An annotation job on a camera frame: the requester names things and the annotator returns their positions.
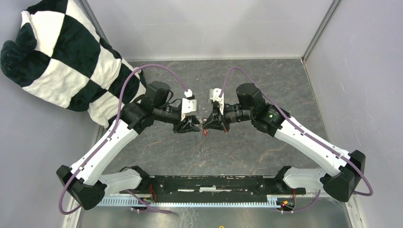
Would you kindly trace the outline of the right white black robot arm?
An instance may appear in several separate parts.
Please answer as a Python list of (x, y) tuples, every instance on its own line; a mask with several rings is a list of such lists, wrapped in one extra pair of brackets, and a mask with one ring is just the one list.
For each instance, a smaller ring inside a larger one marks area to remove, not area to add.
[(250, 121), (259, 132), (286, 142), (319, 165), (316, 169), (284, 167), (275, 179), (277, 192), (292, 189), (323, 190), (341, 202), (357, 194), (356, 187), (364, 179), (366, 156), (359, 150), (349, 152), (339, 148), (305, 128), (287, 111), (268, 103), (263, 93), (252, 83), (237, 87), (237, 104), (227, 104), (221, 89), (210, 90), (212, 112), (204, 121), (204, 129), (224, 132), (230, 124)]

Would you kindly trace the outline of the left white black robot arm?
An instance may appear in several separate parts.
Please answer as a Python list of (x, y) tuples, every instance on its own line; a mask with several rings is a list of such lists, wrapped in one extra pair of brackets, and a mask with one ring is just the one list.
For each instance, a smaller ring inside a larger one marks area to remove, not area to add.
[(155, 121), (173, 125), (174, 133), (199, 132), (197, 100), (190, 89), (178, 107), (169, 102), (173, 93), (163, 82), (154, 81), (145, 94), (124, 105), (119, 118), (114, 120), (104, 136), (80, 160), (71, 166), (62, 165), (57, 177), (79, 206), (89, 210), (98, 205), (105, 196), (124, 190), (145, 193), (149, 189), (148, 175), (132, 167), (126, 171), (103, 175), (103, 171), (115, 156), (145, 128)]

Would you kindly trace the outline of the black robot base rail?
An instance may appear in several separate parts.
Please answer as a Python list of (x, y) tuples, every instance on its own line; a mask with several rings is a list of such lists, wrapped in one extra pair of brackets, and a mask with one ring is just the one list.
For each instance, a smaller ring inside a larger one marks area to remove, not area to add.
[(130, 191), (136, 196), (152, 197), (158, 203), (258, 203), (265, 202), (267, 195), (306, 194), (306, 189), (293, 190), (283, 181), (287, 169), (281, 168), (274, 176), (151, 176), (135, 166), (142, 180)]

